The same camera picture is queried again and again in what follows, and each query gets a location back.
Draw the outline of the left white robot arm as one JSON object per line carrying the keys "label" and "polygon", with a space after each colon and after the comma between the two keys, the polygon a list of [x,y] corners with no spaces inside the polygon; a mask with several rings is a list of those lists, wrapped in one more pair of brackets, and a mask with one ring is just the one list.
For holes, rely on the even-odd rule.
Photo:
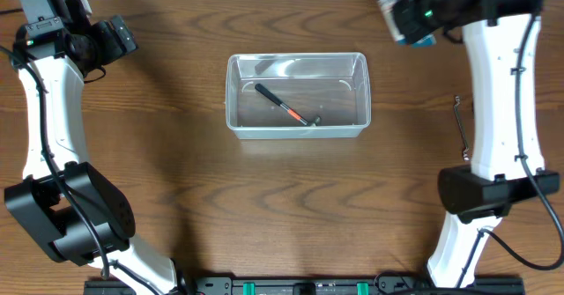
{"label": "left white robot arm", "polygon": [[184,294],[174,261],[136,233],[125,195],[90,162],[82,92],[137,43],[122,17],[92,23],[87,0],[19,0],[26,23],[7,50],[26,92],[23,179],[4,192],[8,211],[54,262],[91,266],[136,294]]}

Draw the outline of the clear plastic container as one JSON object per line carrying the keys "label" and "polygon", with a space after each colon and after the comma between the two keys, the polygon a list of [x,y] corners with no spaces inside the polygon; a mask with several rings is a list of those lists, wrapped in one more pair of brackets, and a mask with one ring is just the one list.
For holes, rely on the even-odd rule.
{"label": "clear plastic container", "polygon": [[[255,90],[262,84],[306,127]],[[367,59],[360,52],[236,54],[226,70],[226,125],[240,139],[357,137],[371,123]]]}

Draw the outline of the silver offset wrench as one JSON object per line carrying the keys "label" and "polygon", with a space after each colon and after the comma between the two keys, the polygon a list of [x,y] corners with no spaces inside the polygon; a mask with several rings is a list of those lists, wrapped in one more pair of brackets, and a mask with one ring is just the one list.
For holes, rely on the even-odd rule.
{"label": "silver offset wrench", "polygon": [[454,101],[455,101],[455,103],[454,103],[454,106],[453,106],[453,111],[454,111],[454,115],[456,117],[457,127],[459,129],[459,133],[460,133],[460,136],[462,138],[462,143],[463,143],[462,158],[465,162],[469,162],[470,161],[470,154],[469,154],[470,146],[468,144],[466,134],[465,134],[464,124],[462,122],[461,115],[459,113],[459,107],[461,105],[461,98],[458,95],[456,95],[454,97]]}

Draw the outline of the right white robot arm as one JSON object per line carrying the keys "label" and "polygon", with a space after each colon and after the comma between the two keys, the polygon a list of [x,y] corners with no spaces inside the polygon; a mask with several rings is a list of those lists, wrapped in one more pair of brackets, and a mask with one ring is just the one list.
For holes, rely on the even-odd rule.
{"label": "right white robot arm", "polygon": [[474,143],[463,166],[445,168],[438,190],[446,211],[427,261],[440,290],[470,290],[486,243],[512,207],[545,201],[560,176],[545,168],[535,103],[535,54],[544,0],[392,0],[392,32],[414,45],[459,28],[471,67]]}

